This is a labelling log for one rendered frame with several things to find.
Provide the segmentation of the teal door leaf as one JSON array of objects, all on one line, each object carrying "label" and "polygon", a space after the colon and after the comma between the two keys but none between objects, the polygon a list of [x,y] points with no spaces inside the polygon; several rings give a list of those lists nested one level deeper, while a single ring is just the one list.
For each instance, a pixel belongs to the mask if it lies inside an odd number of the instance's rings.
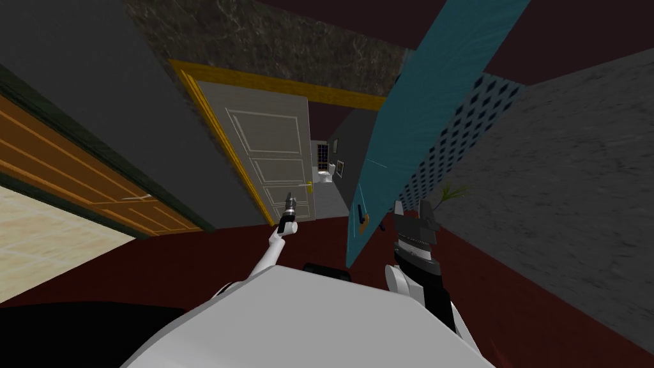
[{"label": "teal door leaf", "polygon": [[[346,266],[398,199],[530,0],[446,0],[382,105],[348,225]],[[357,205],[369,214],[358,233]]]}]

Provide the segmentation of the grey panelled door leaf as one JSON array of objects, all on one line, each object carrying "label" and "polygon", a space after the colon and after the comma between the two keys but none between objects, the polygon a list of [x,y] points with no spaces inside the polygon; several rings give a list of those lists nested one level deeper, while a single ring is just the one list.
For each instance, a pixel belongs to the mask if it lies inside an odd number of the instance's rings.
[{"label": "grey panelled door leaf", "polygon": [[198,86],[271,219],[279,221],[292,193],[296,220],[314,220],[314,195],[305,186],[313,182],[307,98],[204,81]]}]

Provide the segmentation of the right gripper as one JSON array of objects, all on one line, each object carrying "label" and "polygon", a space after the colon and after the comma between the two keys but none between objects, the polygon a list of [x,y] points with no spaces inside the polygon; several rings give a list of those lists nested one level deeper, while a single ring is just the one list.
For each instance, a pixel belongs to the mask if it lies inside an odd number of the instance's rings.
[{"label": "right gripper", "polygon": [[394,228],[399,236],[414,242],[437,243],[436,232],[439,231],[439,224],[434,218],[434,211],[428,200],[420,201],[419,218],[404,215],[402,201],[394,202],[393,212]]}]

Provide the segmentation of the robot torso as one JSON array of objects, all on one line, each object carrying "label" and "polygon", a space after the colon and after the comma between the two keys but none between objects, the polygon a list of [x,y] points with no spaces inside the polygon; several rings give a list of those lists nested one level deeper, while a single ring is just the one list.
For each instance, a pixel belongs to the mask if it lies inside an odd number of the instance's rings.
[{"label": "robot torso", "polygon": [[494,368],[410,296],[271,266],[184,314],[121,368]]}]

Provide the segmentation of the orange wooden door leaf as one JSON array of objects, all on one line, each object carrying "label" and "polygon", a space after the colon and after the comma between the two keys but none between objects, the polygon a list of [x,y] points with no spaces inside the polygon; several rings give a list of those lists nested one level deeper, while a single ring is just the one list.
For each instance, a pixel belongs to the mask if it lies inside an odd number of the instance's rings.
[{"label": "orange wooden door leaf", "polygon": [[2,95],[0,173],[133,237],[200,231],[155,197],[120,201],[148,193]]}]

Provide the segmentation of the green plant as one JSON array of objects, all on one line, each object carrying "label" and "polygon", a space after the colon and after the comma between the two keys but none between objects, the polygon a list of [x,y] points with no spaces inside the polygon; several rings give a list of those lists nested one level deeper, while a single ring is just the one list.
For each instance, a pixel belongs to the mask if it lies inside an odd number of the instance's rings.
[{"label": "green plant", "polygon": [[459,188],[453,188],[451,182],[446,182],[445,185],[441,188],[441,196],[434,209],[439,208],[444,202],[448,200],[464,197],[469,189],[470,187],[467,185],[462,185]]}]

